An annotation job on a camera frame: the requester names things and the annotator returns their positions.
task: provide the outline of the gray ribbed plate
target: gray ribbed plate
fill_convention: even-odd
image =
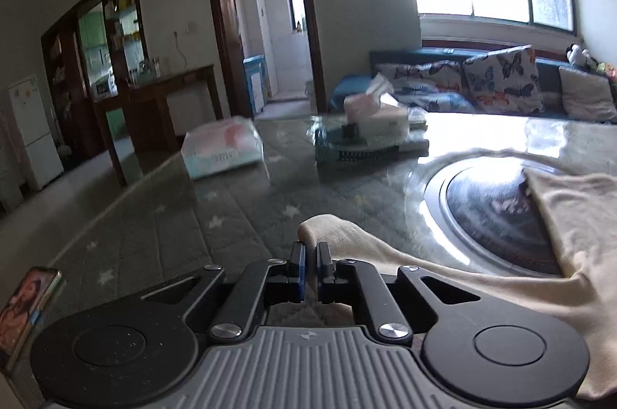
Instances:
[[[62,406],[52,404],[49,409]],[[575,406],[561,403],[555,407]],[[477,408],[442,392],[409,350],[362,328],[261,327],[211,348],[185,382],[143,409]]]

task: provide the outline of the white refrigerator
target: white refrigerator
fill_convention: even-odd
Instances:
[[[1,94],[9,139],[30,188],[40,191],[64,172],[49,131],[36,77],[16,82]]]

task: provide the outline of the electrical cord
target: electrical cord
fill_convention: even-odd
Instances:
[[[178,47],[178,32],[174,31],[174,38],[176,39],[176,50],[178,51],[178,54],[180,54],[180,56],[182,56],[182,59],[184,60],[184,68],[186,68],[186,66],[188,65],[188,61],[186,60],[186,56],[184,54],[182,54],[182,51],[180,50],[180,47]]]

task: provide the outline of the beige cloth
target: beige cloth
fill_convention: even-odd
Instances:
[[[591,353],[578,397],[603,398],[617,390],[617,178],[526,174],[566,278],[500,277],[447,268],[396,251],[332,215],[303,222],[298,236],[309,248],[328,242],[333,259],[369,261],[386,274],[415,264],[569,323]],[[349,310],[341,306],[339,312]]]

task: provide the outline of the wooden table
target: wooden table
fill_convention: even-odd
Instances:
[[[214,65],[203,66],[202,68],[191,69],[183,73],[164,77],[156,82],[141,87],[129,88],[128,86],[119,85],[117,96],[94,102],[96,120],[101,129],[105,148],[109,151],[109,156],[112,159],[113,170],[121,186],[126,186],[127,182],[124,172],[122,172],[118,153],[116,153],[115,146],[113,145],[113,137],[107,123],[107,112],[122,108],[125,113],[132,111],[133,115],[135,115],[136,111],[137,113],[140,112],[141,104],[154,103],[158,122],[153,122],[153,119],[148,118],[148,116],[146,116],[145,119],[141,119],[142,121],[140,123],[133,126],[129,125],[127,122],[129,135],[131,139],[134,139],[134,137],[137,137],[146,126],[147,130],[150,132],[152,131],[152,127],[155,127],[155,131],[162,132],[164,136],[166,150],[169,151],[169,153],[175,153],[180,149],[180,145],[174,133],[174,124],[172,123],[169,106],[167,105],[167,96],[190,85],[203,82],[208,86],[215,118],[217,120],[222,120],[223,110],[221,108],[221,102],[218,99],[217,82],[214,77]]]

